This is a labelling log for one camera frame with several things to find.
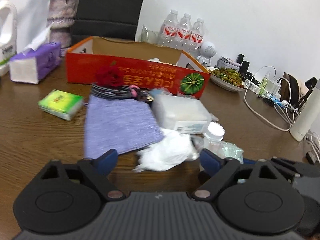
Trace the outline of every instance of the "white robot figurine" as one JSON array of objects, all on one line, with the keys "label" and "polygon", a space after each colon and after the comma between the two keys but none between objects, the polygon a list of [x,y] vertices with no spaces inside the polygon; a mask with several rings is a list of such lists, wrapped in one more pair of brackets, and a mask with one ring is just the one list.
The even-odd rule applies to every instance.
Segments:
[{"label": "white robot figurine", "polygon": [[210,41],[205,41],[201,44],[200,47],[200,56],[197,57],[197,60],[201,65],[208,66],[211,64],[211,59],[214,55],[217,54],[217,51],[214,47],[214,44]]}]

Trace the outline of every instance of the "red rose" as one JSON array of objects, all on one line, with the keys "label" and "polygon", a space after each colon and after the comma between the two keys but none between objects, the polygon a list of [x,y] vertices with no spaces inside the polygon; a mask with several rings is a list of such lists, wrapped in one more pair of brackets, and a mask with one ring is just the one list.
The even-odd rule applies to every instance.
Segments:
[{"label": "red rose", "polygon": [[96,73],[97,85],[101,87],[123,86],[123,74],[117,66],[104,66]]}]

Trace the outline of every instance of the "flower vase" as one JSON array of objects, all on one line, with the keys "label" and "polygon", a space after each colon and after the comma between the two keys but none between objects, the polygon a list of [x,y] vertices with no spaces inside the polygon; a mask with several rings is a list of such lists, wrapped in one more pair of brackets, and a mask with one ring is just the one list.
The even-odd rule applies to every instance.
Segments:
[{"label": "flower vase", "polygon": [[51,25],[51,42],[60,42],[61,50],[71,45],[70,26],[75,22],[77,0],[50,0],[47,26]]}]

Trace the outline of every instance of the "plate of food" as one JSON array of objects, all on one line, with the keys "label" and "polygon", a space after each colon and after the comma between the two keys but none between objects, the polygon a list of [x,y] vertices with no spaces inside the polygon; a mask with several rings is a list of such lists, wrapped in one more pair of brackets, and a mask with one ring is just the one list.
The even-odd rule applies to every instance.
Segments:
[{"label": "plate of food", "polygon": [[207,67],[211,73],[210,79],[213,83],[217,84],[226,90],[232,92],[245,91],[247,86],[242,82],[238,72],[233,68],[213,68]]}]

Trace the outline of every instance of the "gray cable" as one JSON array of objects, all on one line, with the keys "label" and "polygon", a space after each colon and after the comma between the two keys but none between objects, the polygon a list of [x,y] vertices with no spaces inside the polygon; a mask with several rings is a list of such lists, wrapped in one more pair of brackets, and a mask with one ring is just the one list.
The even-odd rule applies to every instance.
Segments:
[{"label": "gray cable", "polygon": [[104,99],[129,99],[134,98],[129,86],[122,86],[119,89],[100,87],[92,83],[91,94]]}]

